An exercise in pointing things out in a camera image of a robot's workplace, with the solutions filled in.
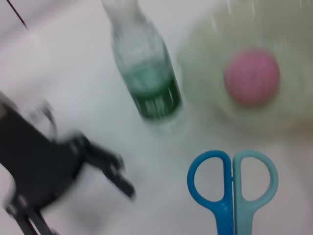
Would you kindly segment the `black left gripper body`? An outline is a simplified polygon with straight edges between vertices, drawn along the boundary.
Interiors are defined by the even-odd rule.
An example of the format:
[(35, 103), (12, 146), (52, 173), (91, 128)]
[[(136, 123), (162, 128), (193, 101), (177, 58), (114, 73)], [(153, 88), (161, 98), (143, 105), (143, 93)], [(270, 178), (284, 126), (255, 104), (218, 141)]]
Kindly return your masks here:
[(83, 165), (84, 135), (53, 142), (28, 123), (10, 103), (0, 102), (0, 163), (14, 179), (7, 212), (41, 210), (61, 197)]

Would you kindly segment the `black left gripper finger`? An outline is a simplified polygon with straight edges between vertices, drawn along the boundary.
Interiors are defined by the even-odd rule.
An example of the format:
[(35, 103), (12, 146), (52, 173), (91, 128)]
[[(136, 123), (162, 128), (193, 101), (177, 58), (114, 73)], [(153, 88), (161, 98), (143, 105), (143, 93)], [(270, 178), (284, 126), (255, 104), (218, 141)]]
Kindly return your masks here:
[(128, 198), (135, 197), (133, 184), (122, 175), (125, 164), (120, 155), (90, 142), (86, 137), (82, 137), (82, 154), (88, 164), (100, 169)]
[(49, 228), (40, 210), (33, 208), (21, 194), (14, 194), (6, 206), (6, 212), (15, 219), (24, 235), (58, 234)]

